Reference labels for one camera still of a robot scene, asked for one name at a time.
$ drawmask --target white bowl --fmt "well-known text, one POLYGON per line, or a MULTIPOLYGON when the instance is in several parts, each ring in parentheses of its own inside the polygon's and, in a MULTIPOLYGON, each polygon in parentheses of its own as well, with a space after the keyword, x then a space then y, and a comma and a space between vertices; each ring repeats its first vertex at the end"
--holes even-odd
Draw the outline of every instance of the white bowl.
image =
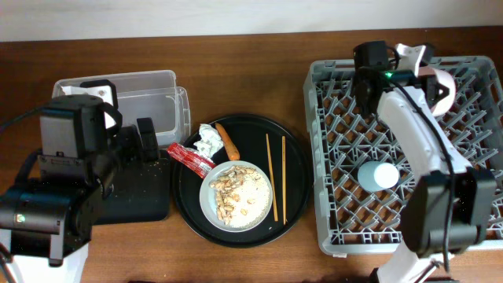
POLYGON ((257 225, 260 224, 269 214, 270 207, 273 203, 273 188, 270 185, 269 178, 267 178, 266 174, 262 170, 260 170, 260 168, 246 161, 228 161, 213 168, 213 170, 211 170, 210 173, 208 173, 206 178, 204 178, 203 184, 201 185, 201 189, 199 192, 199 202, 201 205, 201 209, 203 210, 204 216, 206 216, 206 219, 211 224, 213 224, 213 226, 227 232, 234 232, 234 233, 244 232, 257 227, 257 225), (216 201, 217 191, 216 189, 210 188, 210 183, 213 182, 224 171, 229 170, 232 166, 244 166, 257 170, 257 172, 264 177, 264 179, 267 182, 267 185, 269 186, 269 203, 267 204, 264 213, 262 213, 260 217, 257 220, 255 220, 252 224, 242 228, 234 228, 232 226, 226 226, 223 223, 223 221, 218 220, 217 201, 216 201))

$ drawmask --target gray dish rack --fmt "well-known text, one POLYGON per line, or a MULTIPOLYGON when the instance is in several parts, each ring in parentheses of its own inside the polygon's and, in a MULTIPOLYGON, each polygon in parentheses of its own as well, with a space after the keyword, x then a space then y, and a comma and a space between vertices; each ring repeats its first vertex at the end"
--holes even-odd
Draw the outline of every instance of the gray dish rack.
MULTIPOLYGON (((437 120, 474 167, 497 179, 487 240, 471 249, 503 248, 503 91, 488 57, 435 57, 431 64, 457 84, 452 109, 437 120)), ((314 165, 314 205, 320 249, 332 256, 393 252, 402 239, 400 211, 416 185, 393 134, 374 118, 363 119, 350 96, 352 60, 315 61, 304 83, 307 127, 314 165), (370 160, 395 164, 400 181, 367 193, 356 174, 370 160)))

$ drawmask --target red packet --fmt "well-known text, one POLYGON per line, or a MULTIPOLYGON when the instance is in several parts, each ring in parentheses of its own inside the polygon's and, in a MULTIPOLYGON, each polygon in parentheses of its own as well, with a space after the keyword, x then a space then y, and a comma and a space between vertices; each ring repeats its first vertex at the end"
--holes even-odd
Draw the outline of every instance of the red packet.
POLYGON ((215 164, 199 154, 190 151, 183 145, 178 143, 173 143, 167 148, 167 152, 171 157, 183 163, 185 166, 190 168, 190 170, 196 172, 201 178, 206 177, 206 175, 215 168, 215 164))

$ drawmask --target wooden table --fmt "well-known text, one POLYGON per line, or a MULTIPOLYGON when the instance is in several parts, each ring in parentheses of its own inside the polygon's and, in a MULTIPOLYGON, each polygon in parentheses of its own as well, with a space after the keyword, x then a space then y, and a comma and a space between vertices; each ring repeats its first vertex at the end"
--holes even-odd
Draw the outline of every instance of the wooden table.
MULTIPOLYGON (((216 117, 250 112, 285 125, 310 153, 302 90, 310 63, 352 58, 354 46, 376 39, 431 42, 438 56, 487 55, 503 70, 503 27, 0 43, 0 122, 48 101, 58 79, 170 69, 188 91, 193 131, 216 117)), ((37 117, 0 137, 0 193, 40 145, 37 117)), ((199 237, 172 205, 162 222, 95 226, 82 280, 329 281, 367 276, 388 259, 322 254, 312 200, 282 238, 245 250, 199 237)), ((468 252, 451 264, 463 282, 503 281, 501 252, 468 252)))

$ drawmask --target chopstick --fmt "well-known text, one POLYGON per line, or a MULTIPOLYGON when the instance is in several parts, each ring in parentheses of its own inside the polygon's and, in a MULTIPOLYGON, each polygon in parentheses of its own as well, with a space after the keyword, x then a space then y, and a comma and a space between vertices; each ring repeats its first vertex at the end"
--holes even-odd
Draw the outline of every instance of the chopstick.
POLYGON ((286 225, 286 139, 282 138, 281 144, 283 145, 283 156, 281 158, 281 162, 283 163, 283 225, 286 225))
POLYGON ((276 190, 274 190, 273 163, 271 162, 271 158, 270 158, 269 134, 266 134, 266 140, 267 140, 267 158, 269 159, 270 184, 273 187, 274 221, 277 222, 276 190))

